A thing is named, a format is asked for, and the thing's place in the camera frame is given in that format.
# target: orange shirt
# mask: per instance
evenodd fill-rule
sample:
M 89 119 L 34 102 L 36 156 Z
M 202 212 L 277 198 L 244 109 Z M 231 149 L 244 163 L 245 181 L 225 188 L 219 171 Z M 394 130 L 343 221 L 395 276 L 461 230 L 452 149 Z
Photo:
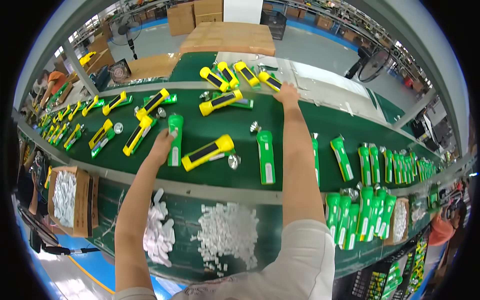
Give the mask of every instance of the orange shirt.
M 53 71 L 52 73 L 50 73 L 50 76 L 48 77 L 48 82 L 55 79 L 57 80 L 57 82 L 55 82 L 55 85 L 52 88 L 52 95 L 58 92 L 60 88 L 65 84 L 65 82 L 67 82 L 67 77 L 65 76 L 65 74 L 59 71 Z
M 432 219 L 432 231 L 428 239 L 429 246 L 441 246 L 445 244 L 455 233 L 452 224 L 443 221 L 440 214 Z

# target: standing fan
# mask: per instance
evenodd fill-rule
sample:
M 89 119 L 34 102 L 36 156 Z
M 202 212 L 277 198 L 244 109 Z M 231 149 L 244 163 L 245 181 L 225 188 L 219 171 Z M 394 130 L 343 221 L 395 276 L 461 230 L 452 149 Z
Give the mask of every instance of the standing fan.
M 139 30 L 136 30 L 134 32 L 130 31 L 130 28 L 139 26 Z M 142 31 L 142 26 L 142 20 L 140 20 L 140 22 L 136 22 L 129 14 L 123 16 L 120 21 L 114 22 L 112 24 L 112 43 L 118 46 L 125 46 L 128 44 L 128 46 L 133 52 L 133 59 L 135 60 L 137 60 L 138 58 L 135 53 L 135 46 L 133 45 L 133 41 L 140 35 L 140 32 Z
M 364 83 L 375 79 L 385 67 L 389 67 L 393 62 L 388 48 L 372 54 L 367 48 L 359 47 L 358 55 L 360 59 L 350 68 L 345 77 L 352 79 L 358 71 L 359 80 Z

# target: white shirt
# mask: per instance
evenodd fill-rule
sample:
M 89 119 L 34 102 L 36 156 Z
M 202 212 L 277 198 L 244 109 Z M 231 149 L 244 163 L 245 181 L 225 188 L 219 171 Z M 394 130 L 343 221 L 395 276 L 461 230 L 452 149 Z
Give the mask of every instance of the white shirt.
M 282 232 L 277 259 L 261 272 L 192 284 L 173 300 L 309 299 L 331 300 L 335 274 L 335 245 L 327 226 L 299 220 Z M 155 300 L 148 288 L 129 288 L 116 300 Z

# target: person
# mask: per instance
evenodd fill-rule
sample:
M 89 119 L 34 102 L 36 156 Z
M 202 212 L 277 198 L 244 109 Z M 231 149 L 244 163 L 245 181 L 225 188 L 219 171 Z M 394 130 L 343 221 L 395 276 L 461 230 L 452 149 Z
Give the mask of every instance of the person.
M 47 202 L 43 199 L 37 186 L 37 178 L 34 172 L 30 173 L 30 167 L 33 165 L 36 150 L 28 156 L 27 161 L 20 166 L 17 180 L 17 191 L 15 196 L 24 208 L 33 215 L 48 215 Z
M 460 210 L 453 211 L 451 219 L 442 219 L 442 210 L 436 213 L 430 223 L 429 246 L 442 246 L 452 238 L 460 222 Z
M 40 116 L 42 111 L 45 109 L 45 103 L 47 99 L 54 95 L 55 93 L 60 90 L 60 88 L 67 82 L 67 76 L 59 71 L 49 72 L 47 70 L 43 70 L 40 73 L 40 76 L 37 78 L 36 83 L 41 86 L 47 86 L 47 90 L 45 91 L 42 100 L 40 101 L 40 107 L 36 112 L 37 116 Z
M 298 105 L 300 94 L 283 82 L 274 98 L 284 111 L 283 232 L 277 259 L 260 272 L 190 285 L 172 299 L 332 298 L 335 246 L 325 224 L 312 140 Z M 167 129 L 160 132 L 120 208 L 115 227 L 114 299 L 156 299 L 142 241 L 156 174 L 174 136 Z

